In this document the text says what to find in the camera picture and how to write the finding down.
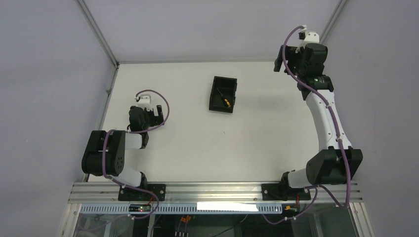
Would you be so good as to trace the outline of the black yellow screwdriver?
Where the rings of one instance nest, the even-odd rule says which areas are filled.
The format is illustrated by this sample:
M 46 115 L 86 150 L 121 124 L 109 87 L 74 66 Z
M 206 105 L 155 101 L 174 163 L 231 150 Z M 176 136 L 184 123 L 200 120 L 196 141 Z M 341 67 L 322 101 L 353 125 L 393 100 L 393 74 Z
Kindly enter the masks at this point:
M 223 93 L 220 91 L 220 89 L 218 87 L 216 88 L 216 90 L 218 91 L 224 106 L 227 107 L 227 108 L 231 108 L 230 101 L 223 95 Z

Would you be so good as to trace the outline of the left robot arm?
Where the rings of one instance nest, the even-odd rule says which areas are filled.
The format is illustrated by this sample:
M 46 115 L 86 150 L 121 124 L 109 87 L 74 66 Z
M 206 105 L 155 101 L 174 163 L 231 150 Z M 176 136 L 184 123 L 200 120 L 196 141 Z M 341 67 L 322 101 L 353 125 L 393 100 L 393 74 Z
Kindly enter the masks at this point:
M 103 176 L 126 187 L 149 190 L 146 175 L 125 163 L 126 150 L 141 150 L 148 145 L 150 128 L 163 124 L 161 105 L 154 109 L 130 107 L 128 130 L 94 130 L 91 132 L 82 158 L 82 171 Z

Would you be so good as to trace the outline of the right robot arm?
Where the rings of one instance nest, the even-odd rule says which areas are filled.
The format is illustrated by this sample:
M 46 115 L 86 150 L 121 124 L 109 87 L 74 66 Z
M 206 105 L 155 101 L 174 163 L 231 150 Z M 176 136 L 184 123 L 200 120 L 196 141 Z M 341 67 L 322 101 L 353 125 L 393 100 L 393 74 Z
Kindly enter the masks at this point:
M 285 172 L 277 185 L 262 185 L 264 200 L 309 200 L 308 187 L 347 184 L 363 160 L 362 151 L 353 148 L 341 128 L 334 86 L 323 73 L 327 54 L 328 48 L 318 43 L 280 48 L 274 71 L 285 64 L 284 72 L 297 78 L 297 88 L 313 117 L 319 151 L 305 168 Z

